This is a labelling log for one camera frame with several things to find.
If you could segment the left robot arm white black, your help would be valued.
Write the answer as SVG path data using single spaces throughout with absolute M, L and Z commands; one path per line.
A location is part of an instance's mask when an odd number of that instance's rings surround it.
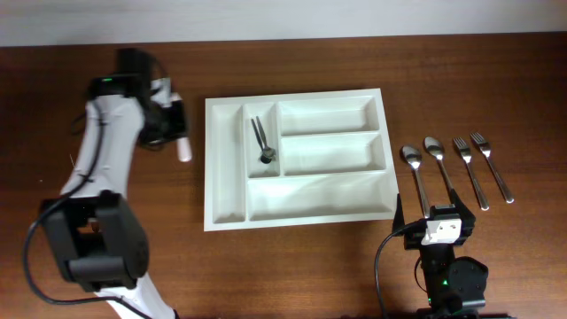
M 42 202 L 27 231 L 22 262 L 36 296 L 58 306 L 106 302 L 121 318 L 178 316 L 151 280 L 148 238 L 127 202 L 135 147 L 158 150 L 169 142 L 181 162 L 191 161 L 182 98 L 151 53 L 119 49 L 115 71 L 89 83 L 82 145 L 69 180 L 57 198 Z M 29 248 L 38 228 L 63 279 L 87 297 L 55 299 L 36 285 Z

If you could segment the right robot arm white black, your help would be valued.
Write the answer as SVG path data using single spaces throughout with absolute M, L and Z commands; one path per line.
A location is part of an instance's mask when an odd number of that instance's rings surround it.
M 394 215 L 393 235 L 404 238 L 406 250 L 420 253 L 429 306 L 416 311 L 418 318 L 478 318 L 485 306 L 488 267 L 454 254 L 472 235 L 476 217 L 456 191 L 449 199 L 449 205 L 433 206 L 428 218 L 415 222 L 405 223 L 401 207 Z

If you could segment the pale pink plastic knife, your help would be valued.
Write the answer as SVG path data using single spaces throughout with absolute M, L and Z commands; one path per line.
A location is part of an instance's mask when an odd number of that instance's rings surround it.
M 176 147 L 177 157 L 181 162 L 190 162 L 192 160 L 190 139 L 187 136 L 178 138 L 176 140 Z

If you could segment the small dark metal tongs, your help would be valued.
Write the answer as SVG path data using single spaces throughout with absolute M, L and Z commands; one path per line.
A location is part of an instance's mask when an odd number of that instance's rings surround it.
M 276 159 L 276 149 L 268 145 L 268 139 L 264 128 L 262 127 L 260 118 L 258 116 L 251 118 L 251 123 L 254 135 L 256 136 L 256 140 L 260 147 L 260 162 L 263 164 L 270 164 Z

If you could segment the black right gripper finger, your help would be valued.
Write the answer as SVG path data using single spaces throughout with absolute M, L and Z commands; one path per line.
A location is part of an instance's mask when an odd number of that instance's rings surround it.
M 452 189 L 449 192 L 449 198 L 451 199 L 451 203 L 455 206 L 457 213 L 459 214 L 460 218 L 465 222 L 474 222 L 476 220 L 475 215 L 469 210 L 468 207 L 462 202 L 460 197 L 458 196 L 455 189 Z
M 395 213 L 392 219 L 392 234 L 398 236 L 400 230 L 405 226 L 403 205 L 401 195 L 398 193 L 396 198 Z

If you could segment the steel spoon tray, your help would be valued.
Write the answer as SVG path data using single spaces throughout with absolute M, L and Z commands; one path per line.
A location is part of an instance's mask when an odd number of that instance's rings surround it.
M 416 185 L 421 201 L 423 216 L 428 219 L 431 216 L 431 206 L 425 188 L 423 186 L 423 179 L 419 171 L 423 161 L 422 154 L 412 145 L 404 145 L 401 148 L 401 154 L 403 159 L 411 166 L 412 172 L 416 179 Z

